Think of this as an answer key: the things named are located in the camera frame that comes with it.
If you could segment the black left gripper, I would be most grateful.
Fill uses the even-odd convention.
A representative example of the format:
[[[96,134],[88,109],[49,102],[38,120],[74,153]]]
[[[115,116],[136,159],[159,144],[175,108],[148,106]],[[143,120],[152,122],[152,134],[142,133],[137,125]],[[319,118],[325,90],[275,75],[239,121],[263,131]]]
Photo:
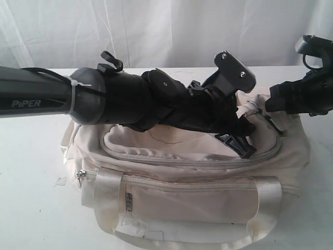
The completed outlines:
[[[238,106],[236,92],[225,95],[214,86],[191,89],[192,95],[174,108],[166,117],[166,124],[176,128],[221,133],[214,137],[232,149],[240,158],[250,158],[257,151],[246,137],[251,135],[255,125],[248,118],[257,112],[256,108]]]

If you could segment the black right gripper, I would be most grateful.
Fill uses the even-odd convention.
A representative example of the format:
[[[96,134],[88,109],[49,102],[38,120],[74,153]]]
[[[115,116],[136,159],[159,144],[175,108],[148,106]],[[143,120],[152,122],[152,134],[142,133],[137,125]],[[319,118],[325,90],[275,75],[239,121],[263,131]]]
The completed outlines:
[[[303,79],[276,84],[269,92],[265,101],[268,112],[326,115],[332,111],[332,69],[309,71]]]

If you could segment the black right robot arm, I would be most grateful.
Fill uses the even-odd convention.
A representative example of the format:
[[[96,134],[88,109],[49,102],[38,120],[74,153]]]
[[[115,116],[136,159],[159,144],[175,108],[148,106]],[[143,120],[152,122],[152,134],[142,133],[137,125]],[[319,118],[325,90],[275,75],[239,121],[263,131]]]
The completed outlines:
[[[270,87],[268,112],[323,116],[332,111],[332,41],[303,35],[295,45],[308,72],[296,81]]]

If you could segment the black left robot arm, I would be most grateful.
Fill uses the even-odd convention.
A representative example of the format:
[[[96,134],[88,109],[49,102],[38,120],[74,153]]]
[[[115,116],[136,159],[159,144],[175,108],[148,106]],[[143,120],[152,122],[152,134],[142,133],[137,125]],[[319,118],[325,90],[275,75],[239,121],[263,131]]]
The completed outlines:
[[[255,126],[237,115],[237,88],[220,73],[190,86],[160,69],[140,76],[100,65],[65,77],[43,68],[1,67],[1,117],[65,114],[78,124],[119,124],[145,132],[161,124],[212,134],[241,158]]]

